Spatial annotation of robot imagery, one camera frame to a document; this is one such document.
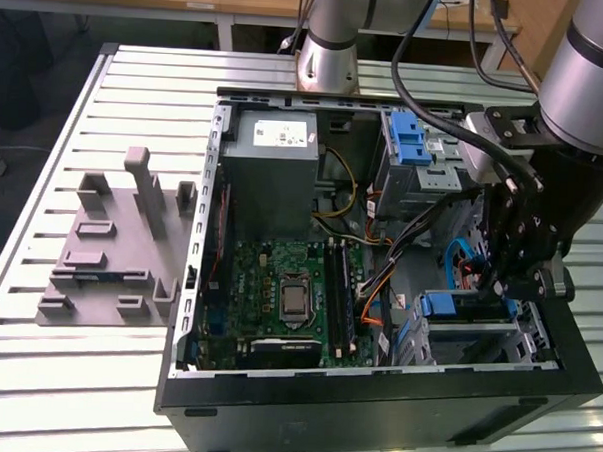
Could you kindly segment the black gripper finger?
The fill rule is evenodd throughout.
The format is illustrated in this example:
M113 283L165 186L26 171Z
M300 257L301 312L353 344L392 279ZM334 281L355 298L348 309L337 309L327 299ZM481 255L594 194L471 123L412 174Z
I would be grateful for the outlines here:
M484 190L482 236L486 243L485 265L478 289L483 299L505 295L505 279L511 271L514 242L515 195L505 183L496 183Z
M572 276L564 263L571 245L543 191L518 197L499 253L498 280L504 294L523 301L574 300Z

